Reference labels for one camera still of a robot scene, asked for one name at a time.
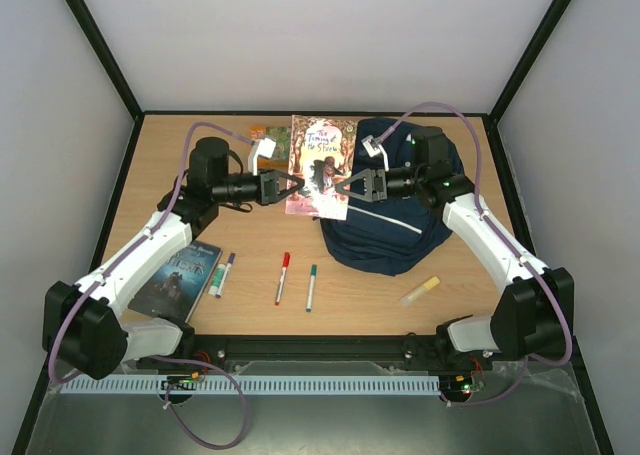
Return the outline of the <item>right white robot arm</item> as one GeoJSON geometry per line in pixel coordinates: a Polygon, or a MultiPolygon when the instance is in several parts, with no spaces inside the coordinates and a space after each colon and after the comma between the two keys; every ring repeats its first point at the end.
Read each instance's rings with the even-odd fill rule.
{"type": "Polygon", "coordinates": [[[403,168],[369,168],[336,186],[337,193],[368,203],[419,197],[457,234],[489,273],[501,298],[490,316],[467,316],[446,323],[436,354],[455,367],[471,352],[498,353],[508,360],[543,358],[561,343],[572,354],[569,326],[574,282],[564,268],[550,269],[527,251],[489,210],[476,185],[454,171],[450,143],[437,127],[410,134],[412,162],[403,168]]]}

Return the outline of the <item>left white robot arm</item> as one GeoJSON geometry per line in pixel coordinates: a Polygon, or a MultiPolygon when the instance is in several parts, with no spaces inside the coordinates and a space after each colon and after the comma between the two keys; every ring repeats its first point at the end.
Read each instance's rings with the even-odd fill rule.
{"type": "Polygon", "coordinates": [[[228,160],[233,154],[218,137],[187,140],[174,187],[143,228],[88,275],[48,290],[43,347],[53,383],[80,374],[102,379],[123,362],[179,352],[190,331],[183,322],[166,317],[122,322],[134,296],[215,220],[220,206],[271,205],[304,185],[303,179],[276,170],[231,174],[228,160]]]}

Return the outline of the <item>orange treehouse book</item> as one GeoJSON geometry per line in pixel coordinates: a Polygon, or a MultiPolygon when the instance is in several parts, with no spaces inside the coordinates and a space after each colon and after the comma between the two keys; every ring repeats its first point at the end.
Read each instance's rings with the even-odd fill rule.
{"type": "Polygon", "coordinates": [[[291,128],[287,126],[253,125],[249,132],[250,138],[259,140],[269,138],[275,142],[274,150],[270,158],[258,156],[259,168],[274,168],[285,171],[289,163],[291,128]]]}

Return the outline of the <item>navy blue backpack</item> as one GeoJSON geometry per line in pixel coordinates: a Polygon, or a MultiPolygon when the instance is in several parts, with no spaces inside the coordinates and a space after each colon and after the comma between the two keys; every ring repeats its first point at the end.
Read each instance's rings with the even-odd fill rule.
{"type": "MultiPolygon", "coordinates": [[[[394,124],[391,118],[376,117],[358,122],[353,172],[384,168],[362,146],[367,136],[378,137],[394,124]]],[[[382,145],[389,167],[415,169],[411,133],[420,126],[402,122],[382,145]]],[[[377,203],[349,199],[346,220],[320,219],[329,254],[356,270],[387,276],[413,268],[452,234],[437,216],[424,207],[418,196],[392,198],[377,203]]]]}

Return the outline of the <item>pink shrew paperback book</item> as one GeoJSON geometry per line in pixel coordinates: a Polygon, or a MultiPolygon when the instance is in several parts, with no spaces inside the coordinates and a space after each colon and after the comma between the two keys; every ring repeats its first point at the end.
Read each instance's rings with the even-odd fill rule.
{"type": "Polygon", "coordinates": [[[292,117],[288,172],[305,180],[305,197],[285,203],[287,215],[346,219],[348,197],[335,185],[352,175],[357,128],[353,119],[292,117]]]}

